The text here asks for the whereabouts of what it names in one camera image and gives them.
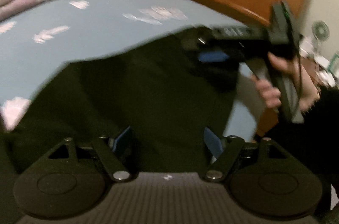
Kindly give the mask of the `black right sleeve forearm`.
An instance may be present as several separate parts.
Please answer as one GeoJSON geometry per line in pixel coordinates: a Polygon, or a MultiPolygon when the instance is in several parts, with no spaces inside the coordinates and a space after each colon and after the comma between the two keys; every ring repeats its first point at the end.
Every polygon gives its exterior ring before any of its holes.
{"type": "Polygon", "coordinates": [[[277,124],[268,134],[338,193],[338,89],[306,85],[313,94],[302,111],[304,122],[277,124]]]}

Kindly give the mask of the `person right hand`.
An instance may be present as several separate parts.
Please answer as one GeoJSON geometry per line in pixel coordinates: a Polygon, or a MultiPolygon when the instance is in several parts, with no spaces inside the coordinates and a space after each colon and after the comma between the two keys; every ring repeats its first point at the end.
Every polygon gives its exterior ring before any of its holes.
{"type": "MultiPolygon", "coordinates": [[[[313,84],[306,69],[299,62],[299,58],[286,60],[268,53],[268,59],[274,69],[287,75],[293,82],[295,88],[299,90],[299,109],[306,112],[320,99],[320,92],[313,84]]],[[[265,105],[269,109],[277,109],[281,104],[281,92],[266,79],[258,79],[252,75],[255,88],[265,105]]]]}

